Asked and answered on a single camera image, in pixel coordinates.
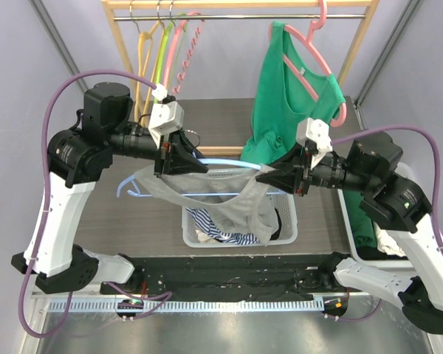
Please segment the black tank top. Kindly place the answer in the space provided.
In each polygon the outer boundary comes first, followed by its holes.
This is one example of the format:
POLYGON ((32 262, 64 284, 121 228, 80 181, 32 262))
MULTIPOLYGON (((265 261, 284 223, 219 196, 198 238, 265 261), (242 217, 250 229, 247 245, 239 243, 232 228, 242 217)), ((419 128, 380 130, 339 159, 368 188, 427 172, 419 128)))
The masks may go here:
POLYGON ((275 214, 277 217, 278 228, 276 229, 275 232, 273 232, 271 234, 271 237, 269 239, 270 241, 278 240, 281 235, 281 230, 282 230, 282 220, 281 220, 281 216, 280 216, 280 213, 277 208, 275 208, 275 214))

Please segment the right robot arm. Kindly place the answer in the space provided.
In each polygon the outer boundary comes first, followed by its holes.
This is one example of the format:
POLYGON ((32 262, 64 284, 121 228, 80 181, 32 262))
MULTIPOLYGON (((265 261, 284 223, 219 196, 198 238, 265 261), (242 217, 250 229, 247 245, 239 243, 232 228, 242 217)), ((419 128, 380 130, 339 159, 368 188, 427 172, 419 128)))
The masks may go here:
POLYGON ((327 153, 319 162, 313 141, 297 143, 273 162, 258 181, 289 194, 305 195, 310 187, 359 192, 360 208, 387 231, 404 251, 415 275, 406 277, 355 261, 339 252, 320 265, 322 288, 354 288, 388 302, 420 330, 443 335, 443 237, 437 217, 438 198, 397 173, 402 148, 389 128, 347 137, 347 157, 327 153))

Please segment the lime green hanger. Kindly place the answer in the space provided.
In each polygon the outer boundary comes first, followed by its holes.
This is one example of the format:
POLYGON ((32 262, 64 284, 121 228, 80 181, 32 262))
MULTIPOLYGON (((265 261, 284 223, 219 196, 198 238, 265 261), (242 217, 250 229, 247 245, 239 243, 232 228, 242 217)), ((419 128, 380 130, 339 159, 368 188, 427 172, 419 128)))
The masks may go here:
POLYGON ((169 47, 171 45, 172 38, 173 38, 174 32, 175 32, 176 21, 173 16, 173 8, 174 8, 174 1, 171 1, 170 5, 169 5, 169 10, 168 10, 170 24, 165 27, 165 31, 164 31, 164 34, 162 34, 162 38, 159 43, 159 49, 158 49, 157 56, 156 56, 155 83, 162 84, 162 85, 163 85, 163 77, 164 77, 166 59, 167 59, 169 47))

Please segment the blue striped tank top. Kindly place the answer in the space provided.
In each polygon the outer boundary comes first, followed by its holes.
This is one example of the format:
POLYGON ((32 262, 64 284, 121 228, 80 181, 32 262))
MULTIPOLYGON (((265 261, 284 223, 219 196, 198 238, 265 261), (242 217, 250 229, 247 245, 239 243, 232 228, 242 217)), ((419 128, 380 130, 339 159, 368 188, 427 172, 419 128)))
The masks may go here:
POLYGON ((187 208, 186 212, 195 224, 195 231, 200 230, 217 239, 218 243, 233 244, 237 246, 258 245, 260 242, 253 234, 240 232, 223 232, 212 221, 208 211, 204 209, 187 208))

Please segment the white tank top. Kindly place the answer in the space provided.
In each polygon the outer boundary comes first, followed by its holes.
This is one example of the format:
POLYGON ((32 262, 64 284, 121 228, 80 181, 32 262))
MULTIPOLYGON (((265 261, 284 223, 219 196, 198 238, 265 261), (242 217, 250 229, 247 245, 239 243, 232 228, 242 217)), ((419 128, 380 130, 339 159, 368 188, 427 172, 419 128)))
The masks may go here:
POLYGON ((217 239, 200 230, 196 230, 196 236, 200 243, 218 243, 217 239))

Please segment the light blue hanger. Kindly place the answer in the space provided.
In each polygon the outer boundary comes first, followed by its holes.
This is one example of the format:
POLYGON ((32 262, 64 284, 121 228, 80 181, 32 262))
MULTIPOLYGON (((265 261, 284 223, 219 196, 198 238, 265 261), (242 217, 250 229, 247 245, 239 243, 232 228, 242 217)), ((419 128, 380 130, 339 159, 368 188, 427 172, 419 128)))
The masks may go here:
MULTIPOLYGON (((111 146, 114 154, 118 156, 126 156, 136 159, 144 159, 153 161, 158 147, 155 145, 148 129, 139 126, 134 126, 131 130, 121 134, 113 134, 110 137, 111 146)), ((199 160, 208 167, 211 165, 221 165, 235 167, 237 170, 251 169, 259 171, 261 165, 250 162, 243 162, 234 159, 208 158, 205 157, 199 160)))

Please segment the yellow plastic hanger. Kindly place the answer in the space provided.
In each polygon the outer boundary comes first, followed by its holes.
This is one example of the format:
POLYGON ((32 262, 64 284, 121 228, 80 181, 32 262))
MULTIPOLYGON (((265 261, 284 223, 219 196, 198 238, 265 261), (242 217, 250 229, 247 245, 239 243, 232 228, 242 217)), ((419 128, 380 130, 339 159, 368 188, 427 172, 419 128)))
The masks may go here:
MULTIPOLYGON (((138 70, 137 75, 140 77, 145 77, 146 72, 148 70, 149 61, 151 59, 151 53, 154 48, 154 34, 157 30, 161 30, 162 34, 165 31, 165 25, 161 21, 156 21, 155 24, 150 28, 149 31, 141 31, 139 24, 134 19, 133 16, 133 1, 130 2, 129 12, 131 20, 135 23, 137 27, 138 35, 138 44, 137 44, 137 61, 138 61, 138 70)), ((145 99, 142 99, 142 87, 143 84, 137 81, 136 91, 135 91, 135 100, 134 100, 134 121, 138 122, 141 116, 144 116, 148 113, 149 103, 151 101, 151 93, 152 90, 150 87, 147 88, 145 99)))

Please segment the grey tank top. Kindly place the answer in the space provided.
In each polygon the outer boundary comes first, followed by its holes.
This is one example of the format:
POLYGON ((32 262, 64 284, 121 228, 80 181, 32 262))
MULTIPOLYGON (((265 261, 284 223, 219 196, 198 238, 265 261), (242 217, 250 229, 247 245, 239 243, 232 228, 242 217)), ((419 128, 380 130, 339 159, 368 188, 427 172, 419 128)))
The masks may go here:
POLYGON ((180 176, 154 175, 145 167, 134 175, 155 198, 185 207, 201 229, 225 235, 253 236, 262 245, 274 240, 282 222, 268 196, 273 188, 256 181, 269 168, 239 168, 223 172, 189 173, 180 176))

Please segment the pink hanger with striped top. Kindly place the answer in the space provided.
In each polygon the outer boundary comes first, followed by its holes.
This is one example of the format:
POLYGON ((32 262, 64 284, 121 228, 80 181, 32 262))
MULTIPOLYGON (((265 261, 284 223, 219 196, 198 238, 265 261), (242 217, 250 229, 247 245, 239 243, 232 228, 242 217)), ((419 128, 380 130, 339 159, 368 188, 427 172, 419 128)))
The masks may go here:
POLYGON ((185 58, 181 62, 180 72, 177 74, 176 69, 178 66, 176 64, 185 40, 188 22, 189 19, 182 19, 179 23, 175 23, 175 32, 166 59, 163 85, 171 95, 176 95, 181 91, 182 83, 185 79, 191 58, 193 57, 200 35, 205 26, 205 20, 200 20, 201 24, 195 27, 185 58))

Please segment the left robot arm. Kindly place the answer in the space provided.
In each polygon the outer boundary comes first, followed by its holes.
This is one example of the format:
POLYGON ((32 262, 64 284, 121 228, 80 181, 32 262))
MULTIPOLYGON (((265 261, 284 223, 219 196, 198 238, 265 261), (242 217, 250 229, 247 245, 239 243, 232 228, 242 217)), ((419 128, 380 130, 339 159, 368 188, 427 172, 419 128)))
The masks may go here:
POLYGON ((206 173, 203 155, 185 134, 174 131, 156 143, 148 129, 129 119, 134 101, 121 83, 98 83, 83 96, 78 120, 56 133, 47 145, 48 190, 43 195, 45 221, 38 220, 27 250, 13 255, 12 266, 22 274, 34 274, 45 294, 80 291, 100 284, 110 294, 116 284, 126 294, 139 292, 145 281, 141 265, 125 254, 108 256, 83 249, 75 235, 90 193, 114 156, 154 161, 150 175, 177 176, 206 173))

